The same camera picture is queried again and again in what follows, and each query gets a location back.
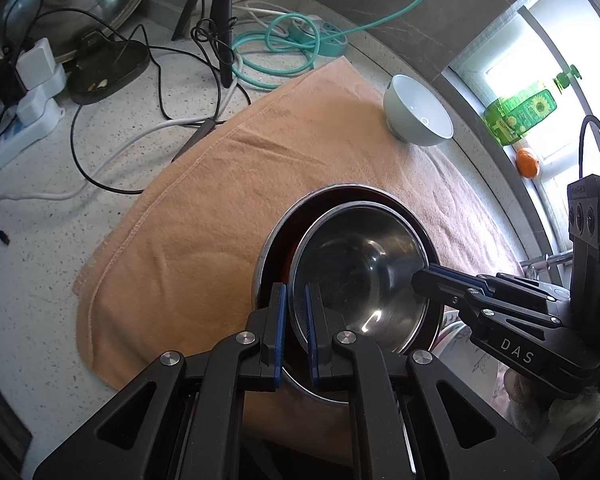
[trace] metal screw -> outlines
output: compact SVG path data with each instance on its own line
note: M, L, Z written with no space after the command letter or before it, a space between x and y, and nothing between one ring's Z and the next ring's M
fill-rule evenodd
M413 360L416 361L419 365L428 365L433 361L432 355L426 350L416 350L413 353Z
M349 345L356 341L356 335L349 330L343 330L342 332L338 332L336 339L340 341L343 345Z
M173 366L180 362L180 354L169 350L160 356L160 362L165 366Z
M241 345L250 345L256 341L256 335L253 332L244 330L235 336L235 340Z

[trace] white speckled countertop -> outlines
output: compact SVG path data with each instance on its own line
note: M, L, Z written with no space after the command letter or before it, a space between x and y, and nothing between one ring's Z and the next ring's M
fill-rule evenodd
M152 44L196 52L191 41L172 44L170 31L143 21ZM216 87L208 68L186 56L156 52L155 57L162 65L167 112L173 117L211 115ZM261 54L254 56L256 62L258 57L276 68L296 66L304 59ZM373 85L386 88L391 76L369 57L350 46L347 58ZM251 88L248 92L252 100L263 95ZM77 106L64 94L58 102L66 109L64 119L47 138L0 170L0 192L65 192L81 183L68 136ZM237 91L223 117L245 106ZM82 110L76 128L78 157L92 170L131 134L161 120L157 70L149 66L126 88ZM190 135L191 130L173 127L145 137L115 160L102 180L127 189L145 186ZM507 216L474 164L455 141L441 148L523 258ZM0 227L11 237L8 247L0 243L0 390L33 434L25 479L114 393L78 357L74 339L77 298L71 287L82 264L134 200L88 187L65 202L0 202Z

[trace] peach cloth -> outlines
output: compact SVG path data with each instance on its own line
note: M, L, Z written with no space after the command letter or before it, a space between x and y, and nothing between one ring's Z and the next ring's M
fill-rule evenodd
M379 187L420 219L443 265L519 274L516 258L462 175L437 148L389 133L382 96L340 58L268 94L194 145L147 187L75 284L77 346L123 387L165 350L211 349L243 329L258 253L312 190ZM350 460L348 412L285 385L248 393L244 429Z

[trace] green bottle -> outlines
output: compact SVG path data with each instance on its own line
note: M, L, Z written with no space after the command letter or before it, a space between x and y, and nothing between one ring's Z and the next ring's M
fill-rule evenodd
M496 99L487 106L483 120L500 145L509 146L556 108L551 92L536 81L512 97Z

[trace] teal cable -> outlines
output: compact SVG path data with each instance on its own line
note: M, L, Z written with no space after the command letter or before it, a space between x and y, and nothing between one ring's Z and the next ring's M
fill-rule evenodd
M405 13L413 10L419 4L421 4L424 0L413 0L408 6L404 7L389 16L381 18L380 20L376 20L371 23L367 23L366 25L360 25L359 27L354 27L349 30L343 30L341 32L337 32L336 34L331 34L329 36L323 36L322 40L330 40L331 38L339 38L341 36L346 36L348 34L353 34L354 32L361 32L362 30L367 30L369 28L377 27L378 25L383 25L384 23L390 22L395 18L399 18ZM277 24L282 22L283 20L296 19L302 20L307 23L314 33L315 41L313 43L296 43L295 41L288 40L287 38L281 38L276 34L274 28ZM244 64L258 72L267 74L267 75L276 75L276 76L295 76L304 70L313 69L315 58L318 55L318 50L320 49L320 32L318 28L315 26L315 23L312 22L309 17L301 14L299 12L290 12L288 14L284 14L282 16L278 16L275 20L269 23L269 27L266 30L248 30L247 32L243 32L239 34L234 42L232 43L232 49L235 50L237 47L241 46L245 43L251 43L252 41L264 41L265 46L271 52L289 52L293 50L299 50L302 52L307 58L306 63L298 68L291 68L288 70L274 70L272 68L267 68L265 66L257 65L256 63L249 61L243 57ZM234 74L236 77L240 78L244 82L255 86L256 88L261 88L265 90L275 90L280 85L267 84L260 81L256 81L255 79L248 77L247 75L240 72L235 66L232 67Z

